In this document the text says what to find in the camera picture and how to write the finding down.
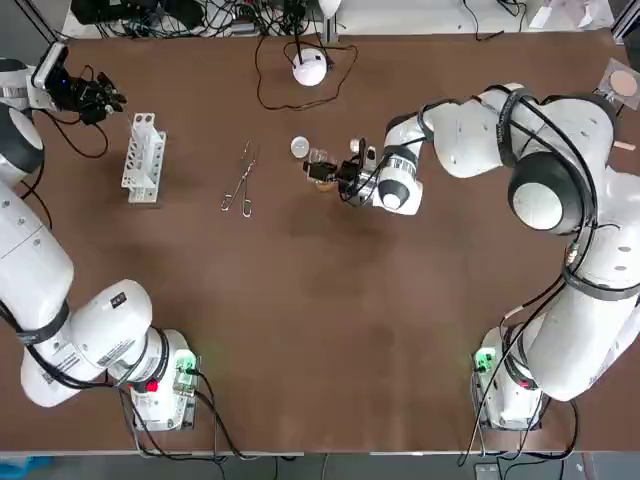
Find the small white lid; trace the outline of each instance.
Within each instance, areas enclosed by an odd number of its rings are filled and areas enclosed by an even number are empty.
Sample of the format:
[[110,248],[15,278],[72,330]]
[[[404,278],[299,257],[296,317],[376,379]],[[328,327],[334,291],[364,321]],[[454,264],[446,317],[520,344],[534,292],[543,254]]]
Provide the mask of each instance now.
[[296,137],[291,141],[291,153],[293,156],[302,159],[309,155],[309,140],[304,137]]

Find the white round device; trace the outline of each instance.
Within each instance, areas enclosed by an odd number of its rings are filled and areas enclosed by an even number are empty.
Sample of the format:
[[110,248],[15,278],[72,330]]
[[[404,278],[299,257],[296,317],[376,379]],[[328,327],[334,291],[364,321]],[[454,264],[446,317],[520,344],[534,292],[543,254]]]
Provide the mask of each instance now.
[[518,187],[513,195],[513,209],[520,220],[536,230],[550,230],[562,220],[558,195],[541,183]]
[[301,160],[309,155],[309,140],[304,137],[296,137],[291,141],[291,153]]
[[293,76],[305,87],[318,85],[327,75],[327,58],[317,48],[304,48],[293,59]]

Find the sticker label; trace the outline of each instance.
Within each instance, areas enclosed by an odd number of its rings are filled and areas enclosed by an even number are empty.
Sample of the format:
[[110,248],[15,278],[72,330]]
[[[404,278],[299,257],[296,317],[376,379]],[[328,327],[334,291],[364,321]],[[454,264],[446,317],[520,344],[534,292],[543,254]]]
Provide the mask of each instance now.
[[[62,373],[67,373],[70,369],[75,367],[80,362],[80,356],[77,354],[75,348],[73,348],[73,345],[71,345],[70,343],[65,345],[58,351],[58,353],[56,353],[56,357],[58,356],[61,356],[62,360],[57,364],[53,363],[53,366],[55,366],[56,369],[58,369]],[[51,385],[53,384],[53,382],[55,382],[53,377],[44,370],[42,370],[42,378],[45,382],[47,382],[48,385]]]
[[106,355],[104,355],[100,360],[98,360],[98,365],[101,367],[110,367],[113,362],[118,360],[122,355],[125,354],[131,345],[135,343],[134,340],[128,338],[127,340],[121,341],[115,347],[113,347]]
[[115,310],[126,301],[127,296],[124,294],[124,292],[120,292],[118,295],[111,299],[111,307]]

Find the black strap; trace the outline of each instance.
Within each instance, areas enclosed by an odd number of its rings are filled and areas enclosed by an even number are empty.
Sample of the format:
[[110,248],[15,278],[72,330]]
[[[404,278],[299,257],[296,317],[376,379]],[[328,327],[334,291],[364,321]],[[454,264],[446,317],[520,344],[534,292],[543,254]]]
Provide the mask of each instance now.
[[500,114],[498,115],[498,123],[496,124],[496,137],[498,140],[498,151],[500,153],[500,160],[505,167],[514,167],[518,158],[513,153],[513,142],[511,140],[511,115],[513,109],[520,102],[522,98],[534,98],[529,90],[526,88],[516,88],[515,90],[509,90],[503,85],[492,85],[488,87],[488,90],[500,90],[507,94],[507,99],[502,105]]
[[611,288],[605,285],[596,285],[589,280],[579,277],[569,270],[569,267],[562,267],[562,278],[572,288],[588,295],[591,298],[602,300],[604,302],[617,302],[635,297],[640,293],[640,283],[627,288]]
[[[509,328],[507,328],[507,331],[505,333],[505,338],[509,339],[509,341],[511,341],[511,337],[515,331],[515,329],[518,327],[518,325],[513,325]],[[523,343],[522,343],[522,338],[524,337],[524,335],[520,335],[520,338],[518,339],[518,353],[520,353],[520,358],[522,358],[524,364],[527,363],[527,356],[524,353],[524,347],[523,347]],[[505,355],[506,352],[506,345],[503,341],[502,344],[502,354]],[[504,367],[505,370],[507,371],[507,374],[509,375],[509,377],[511,378],[511,380],[513,380],[515,383],[517,383],[521,388],[524,388],[525,390],[536,390],[538,388],[538,384],[536,383],[536,381],[533,378],[527,377],[526,375],[524,375],[520,369],[518,368],[517,362],[513,356],[512,353],[506,353],[505,359],[504,359]]]
[[138,380],[136,382],[130,382],[131,387],[139,393],[144,393],[146,391],[146,385],[152,380],[157,381],[158,383],[164,377],[164,374],[167,371],[167,366],[169,365],[169,339],[167,335],[159,328],[152,326],[158,336],[160,337],[160,361],[156,366],[156,369],[153,371],[151,375],[143,380]]
[[56,333],[60,331],[64,322],[67,321],[69,317],[69,305],[65,301],[60,307],[60,311],[54,317],[52,321],[46,324],[44,327],[39,328],[37,330],[25,331],[20,328],[20,325],[17,323],[12,325],[16,331],[16,335],[18,336],[18,340],[25,347],[30,347],[32,345],[38,345],[40,343],[44,343],[50,338],[52,338]]
[[129,369],[125,372],[125,374],[122,376],[122,378],[120,378],[120,380],[118,380],[118,382],[116,383],[116,386],[119,387],[122,384],[124,384],[127,380],[129,380],[129,377],[131,376],[133,371],[136,368],[138,368],[140,366],[140,364],[142,363],[142,359],[144,358],[144,356],[147,353],[147,347],[149,347],[149,332],[147,332],[147,334],[144,336],[144,347],[142,348],[142,353],[140,353],[140,356],[138,357],[138,359],[133,363],[133,365],[131,365],[129,367]]

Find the floor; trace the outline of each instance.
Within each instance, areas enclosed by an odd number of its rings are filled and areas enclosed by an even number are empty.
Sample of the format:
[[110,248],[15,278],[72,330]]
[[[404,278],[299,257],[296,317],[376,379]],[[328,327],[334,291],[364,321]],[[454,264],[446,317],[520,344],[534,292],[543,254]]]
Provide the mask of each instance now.
[[[278,480],[418,480],[447,479],[470,480],[475,478],[474,465],[481,459],[471,457],[463,467],[456,466],[457,455],[413,456],[372,456],[365,454],[330,455],[326,464],[324,479],[322,466],[324,455],[306,455],[295,461],[278,460]],[[564,480],[585,480],[582,455],[574,454],[565,465]],[[275,460],[272,457],[261,458],[252,462],[229,460],[225,466],[227,480],[252,479],[275,480]],[[542,465],[524,466],[509,472],[509,480],[555,480],[559,478],[560,462],[549,462]],[[627,480],[637,478],[621,472],[607,464],[597,478],[604,480],[615,478]],[[34,470],[26,480],[138,480],[152,478],[164,480],[185,478],[190,480],[214,479],[222,480],[215,465],[208,462],[171,462],[162,459],[145,460],[140,457],[66,457],[54,459],[48,467]],[[478,477],[478,480],[499,480],[497,476]]]

